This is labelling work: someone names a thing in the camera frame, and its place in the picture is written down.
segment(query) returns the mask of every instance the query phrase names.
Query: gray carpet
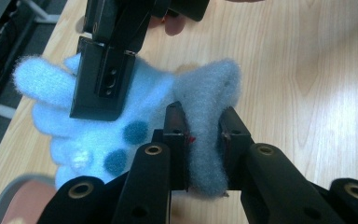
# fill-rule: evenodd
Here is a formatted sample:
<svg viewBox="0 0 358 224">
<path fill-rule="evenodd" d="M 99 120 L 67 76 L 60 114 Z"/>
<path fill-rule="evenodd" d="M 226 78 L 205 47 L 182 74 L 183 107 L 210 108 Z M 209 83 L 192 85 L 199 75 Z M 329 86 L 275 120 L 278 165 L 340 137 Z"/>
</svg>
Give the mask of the gray carpet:
<svg viewBox="0 0 358 224">
<path fill-rule="evenodd" d="M 49 14 L 61 14 L 62 9 L 66 3 L 66 0 L 34 0 L 39 6 L 46 10 Z M 39 55 L 43 52 L 48 39 L 55 25 L 52 24 L 36 24 L 29 22 L 34 18 L 34 13 L 30 8 L 21 4 L 18 11 L 13 18 L 12 23 L 15 24 L 15 30 L 18 36 L 24 32 L 24 27 L 30 24 L 30 29 L 27 31 L 25 38 L 23 39 L 20 48 L 16 51 L 16 58 L 26 55 Z M 8 105 L 11 107 L 17 107 L 20 102 L 21 96 L 15 91 L 13 83 L 10 79 L 10 73 L 13 70 L 14 63 L 9 65 L 8 74 L 3 81 L 3 88 L 0 90 L 0 104 Z M 7 130 L 7 126 L 10 123 L 9 119 L 0 117 L 0 142 Z"/>
</svg>

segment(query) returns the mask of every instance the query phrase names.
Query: blue polka dot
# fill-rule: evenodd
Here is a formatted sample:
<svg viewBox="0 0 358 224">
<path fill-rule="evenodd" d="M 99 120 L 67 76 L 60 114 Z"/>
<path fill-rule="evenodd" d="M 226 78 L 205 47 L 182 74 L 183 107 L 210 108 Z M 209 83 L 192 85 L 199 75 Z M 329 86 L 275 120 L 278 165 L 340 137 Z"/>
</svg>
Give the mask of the blue polka dot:
<svg viewBox="0 0 358 224">
<path fill-rule="evenodd" d="M 103 168 L 112 176 L 121 175 L 127 163 L 127 153 L 124 149 L 111 152 L 104 160 Z"/>
<path fill-rule="evenodd" d="M 124 128 L 124 141 L 131 145 L 141 144 L 147 137 L 147 123 L 141 120 L 136 120 Z"/>
</svg>

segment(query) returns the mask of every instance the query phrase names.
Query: light wood surface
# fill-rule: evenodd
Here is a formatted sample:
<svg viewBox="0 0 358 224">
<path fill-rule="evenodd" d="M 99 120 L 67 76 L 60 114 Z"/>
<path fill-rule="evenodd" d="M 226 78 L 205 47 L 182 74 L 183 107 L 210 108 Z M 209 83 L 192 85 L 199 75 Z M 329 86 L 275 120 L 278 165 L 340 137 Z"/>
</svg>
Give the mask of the light wood surface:
<svg viewBox="0 0 358 224">
<path fill-rule="evenodd" d="M 68 0 L 44 57 L 76 51 L 86 1 Z M 202 22 L 178 36 L 150 30 L 140 55 L 178 71 L 226 57 L 243 73 L 236 110 L 256 142 L 279 147 L 310 181 L 328 188 L 358 179 L 358 1 L 293 0 L 236 4 L 211 0 Z M 54 175 L 48 137 L 23 98 L 0 146 L 0 192 L 25 173 Z M 176 223 L 244 223 L 239 193 L 205 202 L 176 195 Z"/>
</svg>

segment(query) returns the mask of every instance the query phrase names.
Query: blue glove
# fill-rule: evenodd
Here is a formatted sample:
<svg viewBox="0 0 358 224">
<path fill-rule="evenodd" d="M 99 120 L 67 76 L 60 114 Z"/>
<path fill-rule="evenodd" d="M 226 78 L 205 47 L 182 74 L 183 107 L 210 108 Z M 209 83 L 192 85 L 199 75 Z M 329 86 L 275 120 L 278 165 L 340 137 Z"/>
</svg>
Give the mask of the blue glove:
<svg viewBox="0 0 358 224">
<path fill-rule="evenodd" d="M 238 100 L 241 79 L 234 62 L 175 76 L 137 59 L 122 114 L 115 121 L 98 121 L 69 118 L 79 59 L 65 60 L 65 70 L 42 58 L 25 58 L 13 75 L 17 89 L 36 100 L 34 126 L 52 137 L 57 188 L 81 175 L 106 183 L 129 170 L 136 149 L 162 129 L 166 106 L 180 101 L 196 138 L 190 145 L 190 184 L 208 197 L 224 193 L 227 178 L 216 143 L 221 113 Z"/>
</svg>

